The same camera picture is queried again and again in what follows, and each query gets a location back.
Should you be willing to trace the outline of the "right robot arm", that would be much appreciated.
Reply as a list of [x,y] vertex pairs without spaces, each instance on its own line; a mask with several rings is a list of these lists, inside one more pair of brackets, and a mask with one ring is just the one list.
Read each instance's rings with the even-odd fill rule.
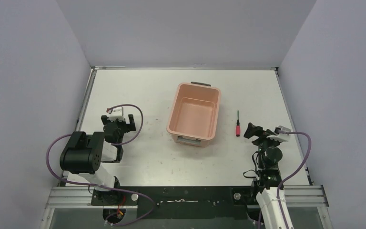
[[244,138],[255,137],[252,144],[257,146],[252,155],[255,176],[252,177],[249,197],[253,203],[260,206],[260,218],[269,229],[293,228],[278,165],[284,156],[279,146],[290,139],[286,131],[289,129],[283,126],[274,130],[264,130],[261,126],[249,123],[244,133]]

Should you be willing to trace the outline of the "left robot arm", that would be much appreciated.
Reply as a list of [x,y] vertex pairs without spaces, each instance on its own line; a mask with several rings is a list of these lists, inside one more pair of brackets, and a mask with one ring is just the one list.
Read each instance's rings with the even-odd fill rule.
[[120,182],[105,168],[105,163],[120,163],[124,153],[121,143],[125,133],[136,131],[134,116],[107,114],[101,116],[103,130],[91,135],[83,131],[71,134],[60,156],[60,167],[95,184],[93,202],[115,206],[125,195]]

